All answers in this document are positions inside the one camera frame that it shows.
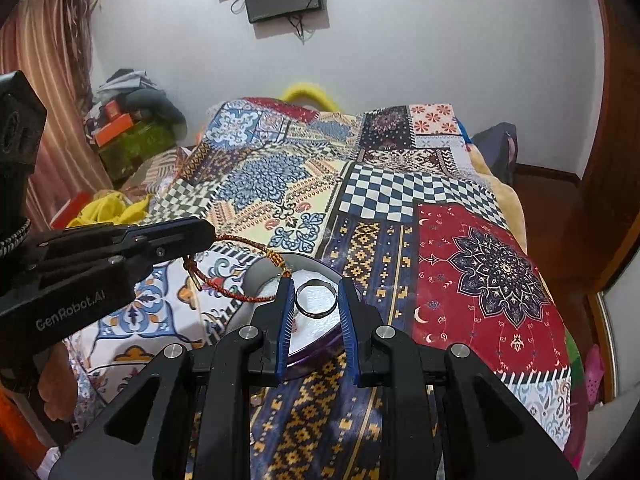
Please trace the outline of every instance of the pink slipper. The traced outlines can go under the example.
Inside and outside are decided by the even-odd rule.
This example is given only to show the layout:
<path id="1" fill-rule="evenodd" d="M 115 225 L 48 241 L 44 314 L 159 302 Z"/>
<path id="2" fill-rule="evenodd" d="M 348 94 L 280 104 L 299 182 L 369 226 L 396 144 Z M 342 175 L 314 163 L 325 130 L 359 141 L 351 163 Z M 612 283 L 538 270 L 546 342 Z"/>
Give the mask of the pink slipper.
<path id="1" fill-rule="evenodd" d="M 598 345 L 593 345 L 584 362 L 584 378 L 587 382 L 587 399 L 590 407 L 595 406 L 598 400 L 598 390 L 603 377 L 604 364 L 600 357 L 600 348 Z"/>

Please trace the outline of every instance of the curtain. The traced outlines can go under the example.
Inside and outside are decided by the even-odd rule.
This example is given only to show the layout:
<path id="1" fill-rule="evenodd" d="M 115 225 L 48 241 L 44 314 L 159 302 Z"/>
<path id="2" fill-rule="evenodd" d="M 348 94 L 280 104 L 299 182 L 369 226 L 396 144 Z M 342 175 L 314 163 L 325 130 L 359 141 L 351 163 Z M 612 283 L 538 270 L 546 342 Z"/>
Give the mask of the curtain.
<path id="1" fill-rule="evenodd" d="M 47 108 L 26 200 L 26 215 L 39 231 L 78 192 L 112 187 L 82 126 L 91 103 L 89 5 L 20 0 L 0 30 L 0 73 L 22 70 Z"/>

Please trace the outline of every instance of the white foam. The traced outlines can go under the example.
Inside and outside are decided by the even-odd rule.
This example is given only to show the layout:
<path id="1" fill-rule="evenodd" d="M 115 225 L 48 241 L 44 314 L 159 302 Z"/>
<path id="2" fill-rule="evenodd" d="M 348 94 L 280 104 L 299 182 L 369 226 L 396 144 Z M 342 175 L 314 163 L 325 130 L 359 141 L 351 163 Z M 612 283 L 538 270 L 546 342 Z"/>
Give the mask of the white foam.
<path id="1" fill-rule="evenodd" d="M 338 290 L 338 284 L 332 282 L 319 272 L 311 272 L 310 270 L 296 270 L 291 277 L 293 278 L 296 290 L 309 280 L 323 280 L 331 283 L 335 290 Z M 258 293 L 259 296 L 272 296 L 278 290 L 278 278 L 273 278 L 267 282 Z M 309 312 L 323 312 L 334 304 L 334 295 L 324 288 L 324 286 L 308 286 L 302 291 L 298 298 L 300 305 Z M 301 348 L 310 345 L 313 341 L 321 338 L 329 332 L 335 325 L 340 323 L 340 312 L 338 308 L 322 319 L 311 319 L 303 316 L 296 309 L 295 318 L 296 329 L 291 334 L 291 344 L 289 346 L 289 355 L 297 352 Z"/>

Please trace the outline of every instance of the patchwork tablecloth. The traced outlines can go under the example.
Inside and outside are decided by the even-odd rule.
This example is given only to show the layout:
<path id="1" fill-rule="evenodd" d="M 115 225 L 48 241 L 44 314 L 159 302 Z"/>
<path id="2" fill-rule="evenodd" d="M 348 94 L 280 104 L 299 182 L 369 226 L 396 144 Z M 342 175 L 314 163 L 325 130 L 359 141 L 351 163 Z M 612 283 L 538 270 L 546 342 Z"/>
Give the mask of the patchwork tablecloth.
<path id="1" fill-rule="evenodd" d="M 217 232 L 322 260 L 417 342 L 471 346 L 565 448 L 572 369 L 562 320 L 450 105 L 347 116 L 247 98 L 211 116 L 149 222 L 198 215 Z M 198 257 L 242 290 L 258 254 L 217 244 Z M 239 305 L 186 277 L 180 262 L 156 267 L 134 303 L 74 336 L 80 421 L 169 342 L 197 348 L 223 335 Z M 268 390 L 252 415 L 254 478 L 377 478 L 381 392 L 344 373 L 342 355 Z"/>

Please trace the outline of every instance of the silver ring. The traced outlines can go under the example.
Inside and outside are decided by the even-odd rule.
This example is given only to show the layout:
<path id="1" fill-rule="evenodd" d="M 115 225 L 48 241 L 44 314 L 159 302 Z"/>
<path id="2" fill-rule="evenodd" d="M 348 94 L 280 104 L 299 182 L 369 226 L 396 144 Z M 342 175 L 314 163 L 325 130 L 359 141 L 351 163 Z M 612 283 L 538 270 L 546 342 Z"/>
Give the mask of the silver ring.
<path id="1" fill-rule="evenodd" d="M 305 310 L 304 308 L 302 308 L 300 306 L 300 302 L 298 301 L 298 294 L 300 294 L 300 292 L 305 290 L 305 288 L 307 288 L 308 286 L 324 286 L 324 288 L 327 288 L 328 290 L 330 290 L 331 293 L 334 295 L 334 304 L 332 304 L 332 306 L 329 307 L 329 309 L 325 310 L 324 312 L 309 312 L 308 310 Z M 300 314 L 302 314 L 303 316 L 310 317 L 311 319 L 322 319 L 323 317 L 327 317 L 329 314 L 331 314 L 335 310 L 335 307 L 338 306 L 338 293 L 335 291 L 334 286 L 331 283 L 324 282 L 323 280 L 315 280 L 315 279 L 309 280 L 296 291 L 296 295 L 294 298 L 296 300 L 296 307 L 300 311 Z"/>

